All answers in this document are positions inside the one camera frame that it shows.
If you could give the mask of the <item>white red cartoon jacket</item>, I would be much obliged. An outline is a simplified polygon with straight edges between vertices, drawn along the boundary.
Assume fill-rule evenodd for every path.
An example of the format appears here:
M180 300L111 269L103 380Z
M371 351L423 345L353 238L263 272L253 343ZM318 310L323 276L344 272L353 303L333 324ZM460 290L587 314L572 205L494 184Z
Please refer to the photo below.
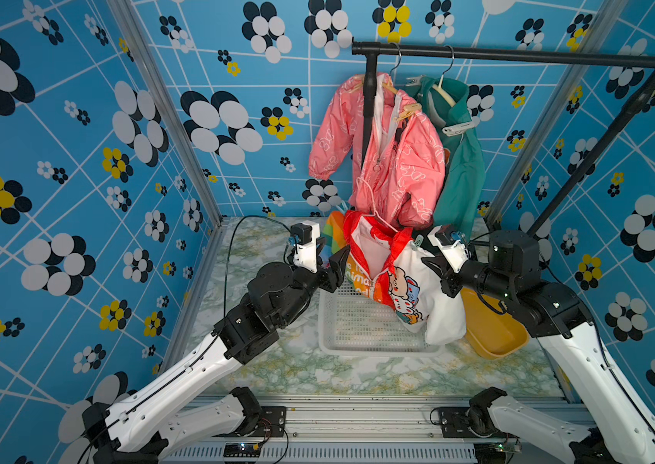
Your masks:
M410 333L430 345L455 342L467 333L461 296L448 297L425 263L433 254L414 243L410 228L393 229L379 218L334 212L325 223L331 249L350 248L346 281L359 294L390 307Z

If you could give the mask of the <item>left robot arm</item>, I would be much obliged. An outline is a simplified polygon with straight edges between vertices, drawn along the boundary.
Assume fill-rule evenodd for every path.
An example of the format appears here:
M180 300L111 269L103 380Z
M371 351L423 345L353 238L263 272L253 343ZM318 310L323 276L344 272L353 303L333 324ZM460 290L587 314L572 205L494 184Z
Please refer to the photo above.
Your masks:
M87 444L78 462L158 463L210 437L250 434L262 408L248 388L235 388L205 406L188 405L273 346L317 290L335 292L349 257L350 249L343 247L324 267L305 268L296 261L263 265L239 304L187 356L132 396L84 411Z

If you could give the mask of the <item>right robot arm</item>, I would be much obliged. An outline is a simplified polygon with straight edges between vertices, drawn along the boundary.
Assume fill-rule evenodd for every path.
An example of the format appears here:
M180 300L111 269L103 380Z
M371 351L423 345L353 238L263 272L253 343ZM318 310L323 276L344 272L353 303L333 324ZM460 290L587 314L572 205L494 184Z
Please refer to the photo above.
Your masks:
M598 326L576 292L542 280L539 245L519 230L490 236L489 257L472 258L465 235L435 227L437 252L424 264L449 297L462 289L499 301L495 310L521 323L563 370L594 421L593 427L532 409L491 387L470 400L470 428L479 436L514 435L563 463L655 463L655 417L601 341Z

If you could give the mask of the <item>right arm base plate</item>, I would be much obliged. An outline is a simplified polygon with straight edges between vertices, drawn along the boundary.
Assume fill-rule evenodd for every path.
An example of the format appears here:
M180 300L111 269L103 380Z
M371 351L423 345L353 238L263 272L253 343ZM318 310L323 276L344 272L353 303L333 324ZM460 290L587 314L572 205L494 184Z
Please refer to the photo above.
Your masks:
M441 429L445 438L504 439L507 435L496 428L487 427L481 419L470 413L468 407L434 408L429 419Z

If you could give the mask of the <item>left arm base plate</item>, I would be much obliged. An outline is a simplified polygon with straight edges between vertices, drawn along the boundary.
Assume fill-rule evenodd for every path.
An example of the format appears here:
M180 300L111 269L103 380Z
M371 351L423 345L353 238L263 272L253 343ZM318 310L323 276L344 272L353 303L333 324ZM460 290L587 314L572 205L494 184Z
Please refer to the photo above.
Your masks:
M247 419L240 429L229 434L220 434L219 438L282 438L285 434L282 427L286 425L287 413L285 406L263 406L256 419Z

